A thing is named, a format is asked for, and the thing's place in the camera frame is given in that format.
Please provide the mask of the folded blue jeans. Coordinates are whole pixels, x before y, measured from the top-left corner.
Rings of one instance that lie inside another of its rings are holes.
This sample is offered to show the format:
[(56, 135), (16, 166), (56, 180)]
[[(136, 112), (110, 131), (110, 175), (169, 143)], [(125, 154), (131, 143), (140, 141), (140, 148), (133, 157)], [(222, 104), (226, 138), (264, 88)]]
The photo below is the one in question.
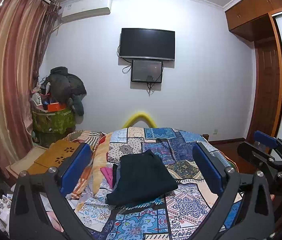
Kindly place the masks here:
[(118, 186), (119, 186), (119, 181), (121, 178), (121, 165), (113, 165), (113, 181), (112, 181), (112, 192), (117, 193), (118, 192)]

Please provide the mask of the wall mounted black television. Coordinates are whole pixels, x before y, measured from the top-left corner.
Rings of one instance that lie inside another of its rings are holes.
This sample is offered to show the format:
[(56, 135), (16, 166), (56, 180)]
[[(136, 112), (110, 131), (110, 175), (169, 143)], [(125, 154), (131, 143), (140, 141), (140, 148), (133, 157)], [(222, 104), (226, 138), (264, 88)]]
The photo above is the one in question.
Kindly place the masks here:
[(175, 60), (175, 32), (123, 28), (118, 55), (125, 59)]

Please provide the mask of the orange floral blanket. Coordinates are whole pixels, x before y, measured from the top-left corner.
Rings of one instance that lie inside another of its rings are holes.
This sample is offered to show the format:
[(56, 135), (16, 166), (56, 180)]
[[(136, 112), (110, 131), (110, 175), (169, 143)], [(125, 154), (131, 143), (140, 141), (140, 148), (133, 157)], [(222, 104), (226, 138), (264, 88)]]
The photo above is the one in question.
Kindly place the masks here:
[(101, 182), (105, 176), (101, 172), (101, 168), (107, 165), (107, 154), (110, 148), (110, 139), (112, 133), (102, 133), (87, 130), (78, 130), (68, 134), (63, 140), (89, 144), (92, 152), (91, 160), (82, 172), (79, 180), (67, 198), (71, 200), (80, 200), (84, 195), (84, 190), (88, 187), (88, 191), (94, 197), (100, 189)]

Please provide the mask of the small black wall monitor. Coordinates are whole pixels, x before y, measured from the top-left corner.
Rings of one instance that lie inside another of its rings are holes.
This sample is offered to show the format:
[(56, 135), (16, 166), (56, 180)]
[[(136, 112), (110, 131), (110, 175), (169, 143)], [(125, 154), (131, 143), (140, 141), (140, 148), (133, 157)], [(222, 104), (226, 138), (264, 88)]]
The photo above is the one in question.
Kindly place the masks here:
[(163, 62), (154, 60), (133, 60), (131, 82), (162, 83)]

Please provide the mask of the white air conditioner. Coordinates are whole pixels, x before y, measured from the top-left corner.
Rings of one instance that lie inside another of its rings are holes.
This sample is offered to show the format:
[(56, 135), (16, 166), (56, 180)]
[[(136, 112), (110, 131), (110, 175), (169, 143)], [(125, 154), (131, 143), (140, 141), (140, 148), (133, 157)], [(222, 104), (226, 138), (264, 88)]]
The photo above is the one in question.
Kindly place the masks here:
[(111, 13), (112, 0), (68, 0), (61, 3), (58, 24), (86, 18), (105, 16)]

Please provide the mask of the wooden wardrobe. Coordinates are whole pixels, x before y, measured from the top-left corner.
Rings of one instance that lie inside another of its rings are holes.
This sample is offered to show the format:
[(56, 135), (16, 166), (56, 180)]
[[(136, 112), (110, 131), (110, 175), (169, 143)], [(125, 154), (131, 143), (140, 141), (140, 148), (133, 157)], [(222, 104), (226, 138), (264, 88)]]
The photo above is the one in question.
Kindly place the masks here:
[(229, 31), (255, 47), (256, 83), (247, 141), (259, 130), (276, 136), (282, 115), (282, 44), (275, 13), (282, 0), (232, 0), (224, 6)]

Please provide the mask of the dark teal pants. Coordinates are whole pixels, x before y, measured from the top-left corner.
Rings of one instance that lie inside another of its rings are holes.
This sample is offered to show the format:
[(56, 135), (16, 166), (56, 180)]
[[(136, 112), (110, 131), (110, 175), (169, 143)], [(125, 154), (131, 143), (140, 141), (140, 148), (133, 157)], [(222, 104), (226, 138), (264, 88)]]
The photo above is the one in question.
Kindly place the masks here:
[(151, 150), (124, 155), (120, 159), (118, 192), (106, 195), (106, 203), (135, 206), (152, 201), (178, 188), (162, 159)]

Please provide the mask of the magenta garment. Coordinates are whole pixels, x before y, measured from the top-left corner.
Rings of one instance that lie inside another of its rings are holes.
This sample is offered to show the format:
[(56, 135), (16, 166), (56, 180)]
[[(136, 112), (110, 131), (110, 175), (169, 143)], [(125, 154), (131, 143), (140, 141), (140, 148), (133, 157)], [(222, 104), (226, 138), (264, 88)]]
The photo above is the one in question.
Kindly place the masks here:
[(101, 167), (100, 168), (101, 173), (107, 180), (108, 184), (110, 185), (110, 188), (113, 188), (113, 170), (110, 167)]

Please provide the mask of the blue patchwork bedspread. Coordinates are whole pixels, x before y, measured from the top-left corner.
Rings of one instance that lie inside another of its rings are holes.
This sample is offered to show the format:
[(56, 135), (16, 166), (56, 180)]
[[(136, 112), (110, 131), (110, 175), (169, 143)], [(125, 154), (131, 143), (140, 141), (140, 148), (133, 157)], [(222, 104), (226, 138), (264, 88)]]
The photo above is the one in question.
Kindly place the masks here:
[(71, 196), (94, 239), (188, 239), (217, 200), (193, 158), (199, 144), (231, 161), (200, 134), (174, 128), (77, 131), (92, 151)]

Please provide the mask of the striped red curtain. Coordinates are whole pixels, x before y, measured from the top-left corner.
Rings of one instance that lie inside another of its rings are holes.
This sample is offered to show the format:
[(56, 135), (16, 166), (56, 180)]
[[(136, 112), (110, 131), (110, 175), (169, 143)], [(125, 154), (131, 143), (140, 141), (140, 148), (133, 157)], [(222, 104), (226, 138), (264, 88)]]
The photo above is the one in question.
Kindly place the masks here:
[(58, 1), (0, 0), (0, 177), (32, 148), (31, 91), (59, 9)]

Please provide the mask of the green storage bin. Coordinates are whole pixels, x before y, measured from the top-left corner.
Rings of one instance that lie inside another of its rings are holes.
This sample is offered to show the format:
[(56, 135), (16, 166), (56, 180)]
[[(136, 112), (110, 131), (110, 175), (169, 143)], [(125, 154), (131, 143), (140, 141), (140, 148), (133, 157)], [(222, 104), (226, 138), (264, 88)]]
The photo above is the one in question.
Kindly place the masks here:
[(45, 148), (72, 133), (76, 125), (74, 114), (68, 108), (49, 113), (32, 110), (32, 120), (35, 137)]

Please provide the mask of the dark jacket pile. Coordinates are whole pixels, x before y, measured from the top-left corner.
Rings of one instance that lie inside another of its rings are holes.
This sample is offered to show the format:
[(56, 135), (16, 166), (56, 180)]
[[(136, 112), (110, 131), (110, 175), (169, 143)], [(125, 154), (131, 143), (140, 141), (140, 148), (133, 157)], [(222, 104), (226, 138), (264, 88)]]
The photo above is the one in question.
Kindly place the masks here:
[(67, 67), (51, 69), (40, 89), (50, 93), (55, 101), (65, 103), (77, 116), (84, 116), (82, 100), (87, 94), (86, 88), (79, 77), (69, 73)]

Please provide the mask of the wooden lap desk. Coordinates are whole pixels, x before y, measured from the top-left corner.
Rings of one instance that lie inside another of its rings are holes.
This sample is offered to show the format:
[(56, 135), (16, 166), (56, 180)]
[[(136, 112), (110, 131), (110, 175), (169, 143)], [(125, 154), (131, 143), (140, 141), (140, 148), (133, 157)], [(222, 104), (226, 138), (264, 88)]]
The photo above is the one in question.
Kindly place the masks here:
[(34, 163), (27, 169), (30, 175), (45, 173), (49, 167), (59, 167), (66, 158), (70, 158), (76, 150), (82, 150), (86, 155), (86, 160), (82, 160), (80, 165), (79, 176), (83, 173), (88, 165), (88, 158), (91, 155), (91, 148), (86, 143), (70, 142), (65, 140), (58, 140), (50, 146), (48, 150), (35, 159)]

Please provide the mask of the yellow foam bed guard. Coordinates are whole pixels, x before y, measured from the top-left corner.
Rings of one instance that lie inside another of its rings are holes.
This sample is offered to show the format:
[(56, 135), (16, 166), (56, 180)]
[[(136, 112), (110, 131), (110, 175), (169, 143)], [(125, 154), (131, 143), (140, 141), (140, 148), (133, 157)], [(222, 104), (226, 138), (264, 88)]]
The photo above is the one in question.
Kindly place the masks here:
[(132, 127), (134, 124), (136, 124), (139, 121), (145, 122), (149, 128), (157, 128), (157, 124), (155, 123), (153, 118), (148, 113), (141, 111), (131, 115), (122, 128)]

